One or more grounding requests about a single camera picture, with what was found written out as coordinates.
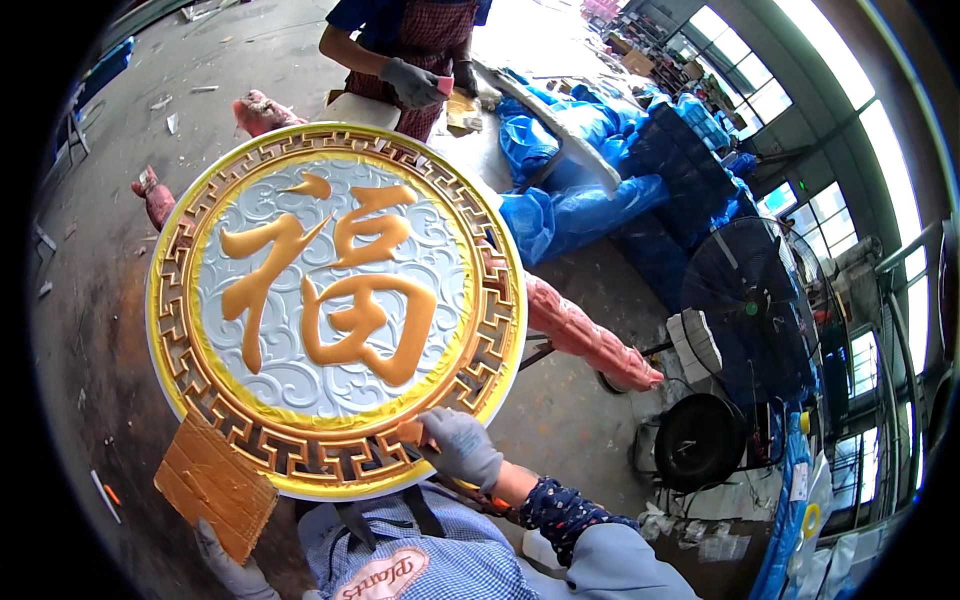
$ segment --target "blue checkered apron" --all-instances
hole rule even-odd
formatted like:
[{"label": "blue checkered apron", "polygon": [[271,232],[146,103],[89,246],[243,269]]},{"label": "blue checkered apron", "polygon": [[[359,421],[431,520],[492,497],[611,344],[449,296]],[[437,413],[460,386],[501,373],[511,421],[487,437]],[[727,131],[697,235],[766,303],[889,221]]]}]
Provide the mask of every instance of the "blue checkered apron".
[{"label": "blue checkered apron", "polygon": [[[443,525],[445,538],[421,535],[413,511],[400,494],[358,503],[376,536],[373,551],[357,543],[335,519],[309,531],[312,513],[305,515],[299,527],[300,541],[321,596],[333,598],[341,588],[355,584],[351,581],[354,574],[367,563],[413,547],[425,554],[429,563],[401,592],[403,600],[539,597],[527,585],[513,548],[484,516],[430,487],[424,486],[423,497]],[[373,594],[356,592],[348,597],[378,600]]]}]

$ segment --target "gray work glove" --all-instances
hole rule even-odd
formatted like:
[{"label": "gray work glove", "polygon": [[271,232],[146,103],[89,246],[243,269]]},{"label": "gray work glove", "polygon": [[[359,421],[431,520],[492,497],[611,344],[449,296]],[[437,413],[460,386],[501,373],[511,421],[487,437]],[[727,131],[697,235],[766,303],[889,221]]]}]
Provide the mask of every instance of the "gray work glove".
[{"label": "gray work glove", "polygon": [[424,445],[420,453],[447,477],[479,486],[489,492],[500,476],[503,452],[497,452],[487,430],[473,415],[448,408],[433,408],[421,414],[426,434],[437,442],[440,452]]},{"label": "gray work glove", "polygon": [[280,600],[276,590],[270,587],[263,577],[263,571],[256,565],[253,557],[240,566],[232,559],[217,540],[213,526],[200,517],[197,519],[197,546],[200,556],[217,579],[237,600]]},{"label": "gray work glove", "polygon": [[408,108],[429,107],[446,100],[437,89],[438,76],[401,59],[387,61],[379,77],[394,87],[396,97]]},{"label": "gray work glove", "polygon": [[453,63],[453,85],[464,90],[470,98],[480,95],[477,76],[473,72],[473,60],[457,60]]}]

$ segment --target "gold chinese character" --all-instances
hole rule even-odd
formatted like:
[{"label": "gold chinese character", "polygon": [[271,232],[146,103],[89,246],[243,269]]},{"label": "gold chinese character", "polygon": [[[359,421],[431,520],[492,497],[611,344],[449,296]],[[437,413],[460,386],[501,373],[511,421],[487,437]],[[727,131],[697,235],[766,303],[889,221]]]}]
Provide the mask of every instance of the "gold chinese character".
[{"label": "gold chinese character", "polygon": [[[342,365],[359,360],[388,384],[398,386],[414,376],[426,337],[437,308],[437,296],[418,281],[409,277],[376,274],[355,275],[334,282],[317,295],[313,282],[303,277],[303,314],[300,334],[306,355],[318,365]],[[403,332],[394,355],[380,358],[364,342],[387,322],[383,308],[373,301],[373,290],[397,290],[407,297],[407,314]],[[324,300],[353,294],[353,306],[330,313],[327,318],[335,329],[349,331],[349,335],[334,344],[320,340],[320,305]]]},{"label": "gold chinese character", "polygon": [[330,183],[319,175],[314,175],[313,173],[303,172],[300,174],[303,177],[303,183],[298,183],[293,187],[288,187],[286,189],[281,189],[281,192],[293,192],[294,194],[306,194],[307,196],[313,196],[314,198],[319,198],[321,200],[326,200],[330,197],[330,194],[333,193],[333,190],[330,189]]},{"label": "gold chinese character", "polygon": [[[333,245],[339,260],[331,267],[355,267],[374,260],[396,258],[394,248],[410,237],[410,222],[399,215],[383,215],[366,221],[357,219],[395,204],[413,204],[417,195],[406,185],[390,187],[351,187],[350,192],[360,202],[360,207],[348,212],[337,221],[333,230]],[[353,245],[353,236],[379,233],[366,246]]]},{"label": "gold chinese character", "polygon": [[268,225],[239,233],[228,233],[225,228],[220,229],[220,245],[224,253],[231,258],[250,256],[268,242],[274,243],[267,259],[258,269],[224,290],[221,303],[224,319],[228,321],[239,318],[245,309],[250,309],[243,332],[242,355],[243,362],[254,374],[260,372],[262,365],[260,319],[263,317],[263,305],[267,302],[267,292],[274,280],[303,252],[313,238],[317,237],[317,233],[331,217],[332,212],[306,234],[303,233],[300,221],[291,214],[280,215]]}]

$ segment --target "yellow tape roll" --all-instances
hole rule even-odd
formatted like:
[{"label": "yellow tape roll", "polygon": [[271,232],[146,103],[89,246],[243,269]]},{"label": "yellow tape roll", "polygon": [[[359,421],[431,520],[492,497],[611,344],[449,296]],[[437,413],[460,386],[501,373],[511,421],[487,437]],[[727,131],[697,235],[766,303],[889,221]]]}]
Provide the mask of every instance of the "yellow tape roll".
[{"label": "yellow tape roll", "polygon": [[[813,516],[813,524],[810,524],[810,517]],[[816,504],[808,504],[806,506],[806,514],[804,515],[804,539],[809,539],[810,536],[817,533],[817,527],[820,526],[820,506]]]}]

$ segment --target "red checkered apron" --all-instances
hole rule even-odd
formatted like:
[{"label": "red checkered apron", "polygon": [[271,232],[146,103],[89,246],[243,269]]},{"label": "red checkered apron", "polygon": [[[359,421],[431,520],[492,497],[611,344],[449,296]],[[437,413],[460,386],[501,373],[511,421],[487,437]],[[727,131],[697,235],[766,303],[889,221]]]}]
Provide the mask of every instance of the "red checkered apron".
[{"label": "red checkered apron", "polygon": [[[376,49],[376,52],[449,77],[453,73],[451,50],[469,36],[476,11],[474,0],[458,3],[409,0],[396,45],[386,51]],[[407,108],[396,98],[392,85],[381,82],[374,75],[355,71],[347,75],[346,90],[400,108],[402,113],[396,130],[421,142],[426,141],[433,122],[444,107],[440,103],[426,108]]]}]

